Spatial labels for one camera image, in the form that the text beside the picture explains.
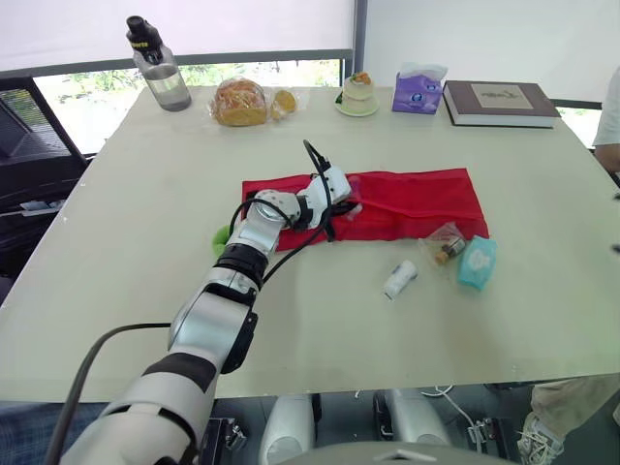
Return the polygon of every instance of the tissue box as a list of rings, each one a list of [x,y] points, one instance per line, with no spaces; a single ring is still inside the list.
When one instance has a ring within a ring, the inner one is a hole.
[[[425,75],[401,78],[398,73],[391,110],[435,114],[442,94],[442,83],[439,80]]]

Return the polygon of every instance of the small plate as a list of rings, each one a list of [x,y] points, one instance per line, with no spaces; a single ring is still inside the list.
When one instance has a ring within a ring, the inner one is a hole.
[[[373,105],[373,107],[369,111],[364,111],[364,112],[348,111],[347,109],[342,108],[342,104],[337,104],[335,100],[333,102],[333,105],[336,107],[338,111],[340,111],[342,114],[346,114],[347,116],[356,116],[356,117],[370,116],[372,113],[374,113],[375,111],[379,109],[379,99],[377,99],[377,97],[373,95],[372,100],[375,105]]]

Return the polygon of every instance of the book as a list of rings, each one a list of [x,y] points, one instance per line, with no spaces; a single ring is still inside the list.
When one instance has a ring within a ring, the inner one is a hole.
[[[444,99],[454,126],[552,128],[560,117],[530,82],[447,80]]]

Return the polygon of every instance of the cable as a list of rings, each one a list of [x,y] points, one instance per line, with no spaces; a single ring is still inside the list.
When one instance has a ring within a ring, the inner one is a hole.
[[[452,388],[454,388],[454,386],[449,385],[444,390],[441,390],[439,389],[439,386],[435,386],[435,390],[437,392],[420,392],[420,394],[425,395],[426,397],[443,397],[444,394],[449,393],[452,390]]]
[[[139,325],[120,326],[108,331],[106,334],[97,339],[97,342],[93,344],[93,346],[88,351],[88,354],[86,354],[86,357],[81,362],[79,370],[77,371],[76,376],[74,377],[74,381],[71,385],[71,389],[69,390],[69,394],[67,395],[65,405],[60,411],[58,421],[54,426],[54,431],[51,435],[51,439],[49,440],[46,460],[44,462],[46,465],[57,465],[58,463],[60,463],[65,439],[67,438],[67,433],[69,431],[71,420],[74,416],[74,413],[76,412],[79,397],[81,396],[81,391],[84,387],[86,377],[88,376],[88,370],[90,370],[90,366],[93,364],[93,361],[95,361],[95,357],[97,356],[103,345],[106,343],[106,341],[120,332],[153,327],[170,327],[170,325],[170,323],[143,323]]]
[[[465,413],[465,411],[463,409],[461,409],[458,404],[456,404],[456,402],[454,402],[452,400],[452,398],[444,393],[444,397],[446,397],[446,400],[452,405],[452,407],[454,407],[454,409],[456,409],[456,411],[461,414],[469,423],[469,425],[472,427],[472,432],[474,433],[474,436],[476,437],[476,452],[477,453],[482,453],[482,444],[481,444],[481,438],[478,434],[478,429],[476,428],[476,425],[474,424],[474,422],[472,421],[471,417],[469,415],[467,415]]]
[[[329,164],[327,163],[326,159],[321,156],[321,154],[317,151],[317,149],[314,148],[308,140],[304,139],[303,145],[306,147],[308,156],[310,157],[310,160],[312,160],[312,163],[314,164],[314,167],[319,173],[319,176],[321,177],[321,181],[323,182],[323,187],[325,188],[325,197],[327,200],[327,208],[325,209],[324,216],[323,216],[323,219],[321,220],[321,223],[315,229],[312,235],[310,235],[310,237],[304,240],[301,244],[295,247],[291,252],[285,255],[278,263],[276,263],[264,277],[263,279],[264,283],[266,283],[271,278],[271,276],[273,276],[273,274],[278,270],[280,266],[285,264],[288,260],[290,260],[294,255],[300,252],[307,245],[310,245],[312,241],[316,239],[319,236],[319,234],[321,234],[325,230],[327,226],[327,222],[331,218],[331,194],[329,193],[329,186],[327,185],[327,179],[324,174],[325,166],[328,167]]]
[[[231,225],[229,226],[229,235],[233,235],[234,223],[236,222],[236,217],[239,216],[239,213],[241,212],[241,210],[245,206],[251,205],[252,203],[263,203],[267,205],[269,208],[273,208],[275,212],[278,213],[284,219],[287,226],[291,229],[293,228],[293,222],[291,221],[291,218],[289,218],[284,211],[282,211],[280,208],[278,208],[276,205],[274,205],[270,201],[265,201],[263,199],[257,199],[254,197],[252,199],[248,199],[247,201],[243,201],[234,211],[234,215],[232,216],[232,219],[231,219]]]
[[[437,392],[420,392],[420,394],[426,396],[426,397],[446,397],[446,400],[451,404],[452,407],[454,407],[454,409],[456,410],[456,412],[458,412],[459,414],[461,414],[469,423],[469,425],[472,428],[472,433],[474,434],[474,436],[476,437],[476,452],[477,453],[482,453],[482,444],[481,444],[481,438],[480,435],[478,434],[478,429],[476,428],[476,425],[474,424],[474,421],[472,420],[472,418],[467,415],[465,413],[465,411],[463,409],[461,409],[458,404],[456,402],[454,402],[452,400],[452,398],[448,395],[448,392],[450,392],[452,389],[454,388],[453,385],[449,385],[448,387],[446,387],[445,389],[439,389],[438,386],[435,386],[435,390]]]

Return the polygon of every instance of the window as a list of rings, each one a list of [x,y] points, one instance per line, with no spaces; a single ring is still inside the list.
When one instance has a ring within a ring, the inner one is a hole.
[[[264,86],[338,86],[340,60],[181,66],[188,85],[217,85],[244,76]],[[35,81],[77,148],[95,154],[118,128],[144,79],[137,69],[36,77]]]
[[[562,120],[581,142],[587,147],[592,148],[594,137],[599,128],[601,111],[599,109],[588,108],[563,108],[558,107]]]

